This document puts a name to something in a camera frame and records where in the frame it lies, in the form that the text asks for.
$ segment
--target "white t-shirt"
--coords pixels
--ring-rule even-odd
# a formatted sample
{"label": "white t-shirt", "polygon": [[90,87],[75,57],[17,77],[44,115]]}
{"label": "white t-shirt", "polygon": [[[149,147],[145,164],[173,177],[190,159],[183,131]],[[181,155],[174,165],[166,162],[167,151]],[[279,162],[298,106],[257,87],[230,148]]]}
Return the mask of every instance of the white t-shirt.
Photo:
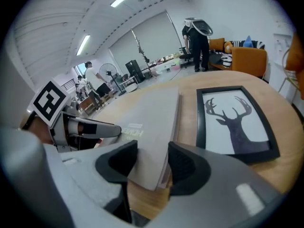
{"label": "white t-shirt", "polygon": [[85,87],[85,90],[88,92],[88,93],[90,93],[91,92],[91,89],[89,89],[88,87],[87,87],[87,80],[86,79],[82,79],[82,80],[80,80],[80,81],[78,81],[79,82],[79,88],[81,89],[83,86]]}
{"label": "white t-shirt", "polygon": [[100,87],[100,85],[104,83],[104,81],[97,78],[96,74],[97,72],[93,67],[89,67],[85,71],[85,77],[92,84],[94,90],[97,90]]}

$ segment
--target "blue plush toy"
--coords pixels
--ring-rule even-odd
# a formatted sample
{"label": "blue plush toy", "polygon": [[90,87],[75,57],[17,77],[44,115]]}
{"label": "blue plush toy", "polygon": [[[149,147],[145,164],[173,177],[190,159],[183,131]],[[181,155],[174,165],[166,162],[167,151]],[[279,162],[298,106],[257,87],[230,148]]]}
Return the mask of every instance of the blue plush toy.
{"label": "blue plush toy", "polygon": [[253,48],[253,44],[252,44],[250,36],[248,36],[247,39],[244,41],[243,47],[244,48],[250,48],[250,47]]}

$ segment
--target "black speaker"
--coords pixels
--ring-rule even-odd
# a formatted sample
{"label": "black speaker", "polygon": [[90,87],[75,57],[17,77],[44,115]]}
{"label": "black speaker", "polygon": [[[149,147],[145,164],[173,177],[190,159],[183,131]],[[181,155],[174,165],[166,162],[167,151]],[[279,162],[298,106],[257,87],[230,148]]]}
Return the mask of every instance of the black speaker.
{"label": "black speaker", "polygon": [[145,80],[141,69],[139,68],[136,60],[132,60],[125,65],[130,73],[130,77],[134,76],[138,83]]}

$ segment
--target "deer silhouette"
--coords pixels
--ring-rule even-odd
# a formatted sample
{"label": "deer silhouette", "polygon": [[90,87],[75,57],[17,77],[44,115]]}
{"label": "deer silhouette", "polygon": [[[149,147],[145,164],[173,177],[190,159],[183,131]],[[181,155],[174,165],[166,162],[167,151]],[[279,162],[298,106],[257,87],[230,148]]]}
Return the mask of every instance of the deer silhouette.
{"label": "deer silhouette", "polygon": [[232,108],[237,114],[237,117],[235,119],[228,118],[224,111],[222,111],[223,114],[215,113],[214,108],[217,105],[214,105],[212,102],[214,98],[208,100],[205,104],[207,114],[218,116],[223,119],[223,120],[222,119],[216,119],[216,120],[218,121],[219,124],[228,127],[235,154],[253,153],[253,152],[261,152],[261,151],[269,150],[268,141],[253,142],[248,139],[247,135],[245,134],[242,128],[242,119],[244,116],[250,115],[252,109],[251,106],[249,106],[244,99],[239,98],[237,96],[235,96],[235,98],[242,104],[242,106],[245,109],[244,113],[239,114],[235,108]]}

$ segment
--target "white picture background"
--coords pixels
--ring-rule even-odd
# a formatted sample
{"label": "white picture background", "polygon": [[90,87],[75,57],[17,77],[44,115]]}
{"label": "white picture background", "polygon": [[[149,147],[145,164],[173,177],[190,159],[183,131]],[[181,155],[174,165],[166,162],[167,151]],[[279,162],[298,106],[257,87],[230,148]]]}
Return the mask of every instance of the white picture background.
{"label": "white picture background", "polygon": [[[235,108],[238,114],[245,112],[243,105],[235,98],[235,96],[244,99],[252,108],[250,115],[246,115],[242,119],[241,127],[243,128],[249,140],[255,142],[268,141],[268,137],[264,126],[251,102],[247,99],[241,90],[224,91],[217,93],[203,94],[204,104],[212,98],[214,112],[226,116],[230,119],[237,117]],[[234,154],[230,131],[226,125],[221,125],[216,119],[223,120],[223,118],[215,115],[207,114],[205,106],[206,119],[206,150],[221,154]]]}

